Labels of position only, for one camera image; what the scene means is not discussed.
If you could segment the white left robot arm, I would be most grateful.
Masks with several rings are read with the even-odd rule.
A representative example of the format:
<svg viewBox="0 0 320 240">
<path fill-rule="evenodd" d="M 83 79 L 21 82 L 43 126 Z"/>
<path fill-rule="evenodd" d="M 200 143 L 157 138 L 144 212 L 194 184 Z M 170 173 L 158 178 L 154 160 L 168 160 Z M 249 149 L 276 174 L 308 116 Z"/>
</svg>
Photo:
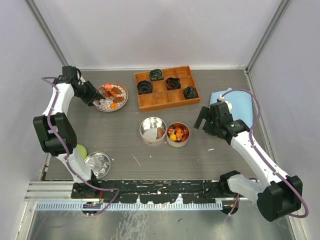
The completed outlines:
<svg viewBox="0 0 320 240">
<path fill-rule="evenodd" d="M 75 183 L 84 184 L 82 192 L 88 198 L 95 198 L 100 193 L 100 185 L 77 150 L 77 136 L 67 113 L 73 97 L 80 98 L 89 107 L 98 106 L 105 97 L 90 81 L 84 80 L 75 66 L 64 66 L 58 77 L 42 80 L 52 86 L 52 96 L 42 115 L 33 118 L 40 146 L 64 164 Z"/>
</svg>

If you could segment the striped bacon cube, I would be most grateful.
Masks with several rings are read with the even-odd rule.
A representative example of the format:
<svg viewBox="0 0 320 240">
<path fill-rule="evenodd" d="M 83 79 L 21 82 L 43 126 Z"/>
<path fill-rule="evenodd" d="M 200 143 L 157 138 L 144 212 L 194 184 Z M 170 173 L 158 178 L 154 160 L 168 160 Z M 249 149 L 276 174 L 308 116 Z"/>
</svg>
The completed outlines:
<svg viewBox="0 0 320 240">
<path fill-rule="evenodd" d="M 174 132 L 175 132 L 175 129 L 174 128 L 168 128 L 168 130 L 167 130 L 167 133 L 169 134 L 169 135 L 171 135 L 171 134 L 174 134 Z"/>
</svg>

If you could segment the brown meat piece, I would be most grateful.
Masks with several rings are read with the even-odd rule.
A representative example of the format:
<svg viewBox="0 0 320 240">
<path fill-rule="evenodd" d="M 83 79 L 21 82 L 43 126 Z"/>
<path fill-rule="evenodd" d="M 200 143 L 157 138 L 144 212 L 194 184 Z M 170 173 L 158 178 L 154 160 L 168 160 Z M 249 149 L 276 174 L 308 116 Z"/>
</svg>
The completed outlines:
<svg viewBox="0 0 320 240">
<path fill-rule="evenodd" d="M 165 134 L 166 130 L 163 129 L 162 127 L 158 127 L 157 128 L 157 135 L 156 135 L 156 139 L 161 139 L 163 137 L 163 135 Z"/>
</svg>

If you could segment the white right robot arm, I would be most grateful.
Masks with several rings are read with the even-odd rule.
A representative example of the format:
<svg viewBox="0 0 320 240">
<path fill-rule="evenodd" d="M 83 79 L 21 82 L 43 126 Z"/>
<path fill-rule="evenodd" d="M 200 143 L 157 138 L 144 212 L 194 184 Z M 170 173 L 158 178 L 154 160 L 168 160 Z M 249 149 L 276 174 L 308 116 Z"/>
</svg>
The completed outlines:
<svg viewBox="0 0 320 240">
<path fill-rule="evenodd" d="M 205 133 L 225 140 L 253 170 L 258 182 L 233 170 L 220 176 L 219 191 L 225 197 L 240 194 L 256 204 L 269 222 L 301 209 L 303 183 L 298 176 L 289 176 L 266 154 L 240 119 L 234 120 L 227 103 L 219 101 L 203 106 L 194 124 Z"/>
</svg>

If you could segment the tall pink lunch tin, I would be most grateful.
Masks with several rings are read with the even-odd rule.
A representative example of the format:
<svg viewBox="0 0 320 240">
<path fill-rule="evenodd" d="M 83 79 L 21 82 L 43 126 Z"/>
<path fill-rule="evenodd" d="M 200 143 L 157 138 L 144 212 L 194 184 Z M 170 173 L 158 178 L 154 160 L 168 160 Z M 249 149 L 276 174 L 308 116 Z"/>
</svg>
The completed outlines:
<svg viewBox="0 0 320 240">
<path fill-rule="evenodd" d="M 160 139 L 157 137 L 157 128 L 161 127 L 165 130 L 165 134 Z M 166 123 L 159 117 L 148 117 L 143 120 L 139 126 L 139 133 L 142 141 L 151 147 L 159 146 L 165 142 L 165 135 L 167 131 Z"/>
</svg>

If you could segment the brown fried cutlet piece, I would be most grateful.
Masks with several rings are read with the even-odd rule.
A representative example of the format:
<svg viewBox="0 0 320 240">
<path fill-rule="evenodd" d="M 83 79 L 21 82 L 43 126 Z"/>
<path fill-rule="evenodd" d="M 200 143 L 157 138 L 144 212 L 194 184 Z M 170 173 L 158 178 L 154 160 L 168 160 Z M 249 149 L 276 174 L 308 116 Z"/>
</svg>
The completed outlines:
<svg viewBox="0 0 320 240">
<path fill-rule="evenodd" d="M 125 98 L 124 97 L 115 97 L 113 99 L 113 103 L 120 103 L 124 100 Z"/>
</svg>

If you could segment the orange shrimp piece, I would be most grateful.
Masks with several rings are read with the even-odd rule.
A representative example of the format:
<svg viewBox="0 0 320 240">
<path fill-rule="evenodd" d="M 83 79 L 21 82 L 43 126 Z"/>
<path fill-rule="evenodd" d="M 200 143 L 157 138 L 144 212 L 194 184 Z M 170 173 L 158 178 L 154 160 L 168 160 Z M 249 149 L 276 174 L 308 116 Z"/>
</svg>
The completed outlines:
<svg viewBox="0 0 320 240">
<path fill-rule="evenodd" d="M 110 84 L 104 84 L 102 88 L 103 88 L 103 96 L 105 98 L 117 97 L 117 94 L 113 91 L 113 88 Z"/>
</svg>

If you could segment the red sausage piece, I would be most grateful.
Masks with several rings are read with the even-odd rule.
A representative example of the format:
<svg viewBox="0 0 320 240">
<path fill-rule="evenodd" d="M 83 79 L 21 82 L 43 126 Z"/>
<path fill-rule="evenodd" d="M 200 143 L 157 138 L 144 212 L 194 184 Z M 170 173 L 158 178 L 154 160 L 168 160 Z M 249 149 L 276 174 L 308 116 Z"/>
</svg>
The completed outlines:
<svg viewBox="0 0 320 240">
<path fill-rule="evenodd" d="M 181 141 L 182 141 L 182 142 L 186 141 L 186 140 L 188 139 L 188 137 L 189 137 L 189 131 L 188 131 L 187 129 L 184 129 L 184 130 L 183 130 L 183 136 L 182 136 L 182 138 L 181 138 Z"/>
</svg>

